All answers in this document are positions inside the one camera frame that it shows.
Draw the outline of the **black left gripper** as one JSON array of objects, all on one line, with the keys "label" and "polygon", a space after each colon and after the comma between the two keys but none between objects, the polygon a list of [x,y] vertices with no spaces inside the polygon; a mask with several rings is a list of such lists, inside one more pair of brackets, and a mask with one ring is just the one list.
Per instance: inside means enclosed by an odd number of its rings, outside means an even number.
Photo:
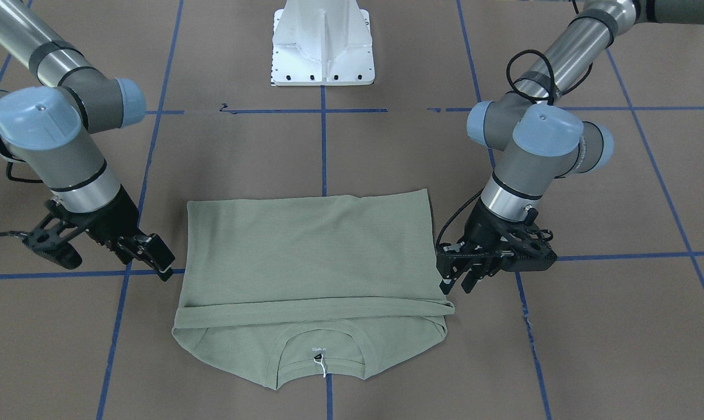
[{"label": "black left gripper", "polygon": [[535,224],[538,211],[529,208],[523,221],[508,221],[488,210],[480,199],[467,219],[457,242],[435,245],[436,266],[442,275],[440,290],[448,295],[457,279],[465,293],[499,271],[546,271],[558,256],[549,242],[554,234]]}]

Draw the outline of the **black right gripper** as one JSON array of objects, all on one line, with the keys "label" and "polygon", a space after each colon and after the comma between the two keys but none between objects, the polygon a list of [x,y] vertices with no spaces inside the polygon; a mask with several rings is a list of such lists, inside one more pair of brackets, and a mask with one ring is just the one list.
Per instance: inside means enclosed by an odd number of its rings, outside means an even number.
[{"label": "black right gripper", "polygon": [[154,269],[163,281],[173,275],[175,256],[162,237],[147,236],[138,229],[138,208],[127,191],[119,190],[111,202],[95,212],[69,212],[55,200],[47,200],[45,207],[48,215],[23,238],[23,244],[45,260],[66,269],[77,268],[82,256],[70,241],[86,233],[113,252],[123,265],[139,260]]}]

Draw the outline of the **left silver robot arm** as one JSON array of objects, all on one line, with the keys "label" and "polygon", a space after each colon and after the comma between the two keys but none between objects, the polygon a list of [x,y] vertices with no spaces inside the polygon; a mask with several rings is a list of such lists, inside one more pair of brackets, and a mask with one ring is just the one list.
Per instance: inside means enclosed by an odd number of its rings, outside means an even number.
[{"label": "left silver robot arm", "polygon": [[545,271],[558,258],[554,234],[536,223],[538,203],[555,179],[604,166],[615,149],[608,128],[583,121],[559,102],[589,76],[598,56],[642,23],[704,26],[704,1],[586,1],[546,51],[523,50],[506,66],[509,91],[469,112],[467,135],[503,152],[460,239],[437,240],[445,295],[455,284],[470,293],[501,271]]}]

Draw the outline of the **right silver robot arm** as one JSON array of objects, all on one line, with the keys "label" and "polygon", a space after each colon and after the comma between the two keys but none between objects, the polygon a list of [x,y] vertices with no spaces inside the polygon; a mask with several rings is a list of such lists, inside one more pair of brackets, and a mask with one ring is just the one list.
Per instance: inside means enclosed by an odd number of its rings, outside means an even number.
[{"label": "right silver robot arm", "polygon": [[40,82],[0,89],[0,156],[29,165],[52,195],[34,229],[5,236],[72,270],[82,258],[71,241],[86,233],[121,263],[143,261],[168,280],[173,253],[160,236],[139,229],[138,207],[92,139],[143,120],[141,88],[106,77],[21,1],[0,1],[0,45]]}]

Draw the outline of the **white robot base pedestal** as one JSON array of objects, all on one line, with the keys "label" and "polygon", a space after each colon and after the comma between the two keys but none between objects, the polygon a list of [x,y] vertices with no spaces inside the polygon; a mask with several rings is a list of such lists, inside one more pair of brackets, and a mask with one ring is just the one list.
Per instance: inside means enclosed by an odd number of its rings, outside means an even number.
[{"label": "white robot base pedestal", "polygon": [[287,1],[272,19],[275,87],[371,85],[370,14],[357,1]]}]

